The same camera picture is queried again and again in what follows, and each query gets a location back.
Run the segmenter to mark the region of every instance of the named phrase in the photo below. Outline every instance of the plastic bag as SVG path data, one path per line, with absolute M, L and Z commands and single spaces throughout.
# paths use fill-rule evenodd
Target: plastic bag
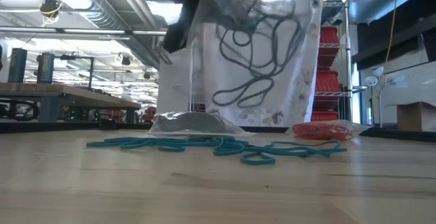
M 250 135 L 220 115 L 203 112 L 166 112 L 155 115 L 149 130 L 155 135 Z
M 322 6 L 200 0 L 187 42 L 191 103 L 239 126 L 310 121 Z
M 370 127 L 351 121 L 310 122 L 294 125 L 286 133 L 294 138 L 308 140 L 349 140 Z

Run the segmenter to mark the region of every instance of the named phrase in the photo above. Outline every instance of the teal rubber band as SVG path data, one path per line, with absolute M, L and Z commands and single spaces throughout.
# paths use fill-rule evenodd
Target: teal rubber band
M 252 157 L 260 157 L 260 160 L 251 159 Z M 249 153 L 240 158 L 240 162 L 247 165 L 273 165 L 275 158 L 263 155 L 262 153 Z
M 318 148 L 327 144 L 333 144 L 332 148 Z M 269 165 L 274 164 L 275 159 L 269 155 L 287 157 L 309 157 L 311 155 L 321 155 L 329 157 L 332 153 L 346 152 L 346 148 L 341 148 L 338 141 L 327 141 L 319 144 L 303 144 L 297 142 L 271 142 L 265 146 L 254 146 L 248 142 L 235 140 L 233 137 L 223 138 L 193 138 L 189 140 L 168 139 L 168 138 L 109 138 L 103 142 L 89 142 L 88 147 L 109 147 L 119 146 L 121 149 L 135 149 L 145 146 L 157 146 L 158 150 L 165 152 L 180 153 L 188 146 L 213 147 L 213 154 L 216 156 L 237 155 L 243 152 L 250 152 L 243 155 L 240 159 L 242 163 L 249 165 Z

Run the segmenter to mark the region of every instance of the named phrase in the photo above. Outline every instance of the workbench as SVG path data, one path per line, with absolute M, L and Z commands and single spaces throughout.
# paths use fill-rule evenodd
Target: workbench
M 0 137 L 0 223 L 436 223 L 436 144 L 379 138 L 346 153 L 244 165 L 211 148 L 86 148 L 145 131 Z M 258 134 L 252 144 L 289 140 Z
M 132 101 L 64 84 L 0 83 L 0 97 L 40 102 L 39 122 L 56 122 L 60 105 L 126 110 L 128 123 L 134 122 L 135 110 L 141 108 Z

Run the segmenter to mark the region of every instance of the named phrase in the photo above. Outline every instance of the ceiling duct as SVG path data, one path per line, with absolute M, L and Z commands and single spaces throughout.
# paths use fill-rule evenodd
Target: ceiling duct
M 91 21 L 94 25 L 101 29 L 130 29 L 130 27 L 106 0 L 89 1 L 91 2 L 91 6 L 86 10 L 91 10 L 92 13 L 80 14 L 89 19 L 89 21 Z M 157 53 L 157 50 L 153 50 L 151 44 L 150 46 L 145 46 L 141 44 L 135 37 L 131 37 L 129 40 L 119 40 L 119 42 L 124 43 L 143 64 L 159 69 L 160 58 L 158 57 L 158 54 L 160 53 Z

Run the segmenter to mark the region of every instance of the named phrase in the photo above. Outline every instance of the metal shelf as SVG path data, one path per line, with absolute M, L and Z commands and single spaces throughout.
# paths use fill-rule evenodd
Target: metal shelf
M 324 7 L 345 7 L 345 4 L 342 1 L 325 1 L 323 6 Z
M 320 48 L 345 48 L 345 44 L 323 44 L 320 43 Z
M 348 92 L 315 92 L 316 97 L 348 97 Z

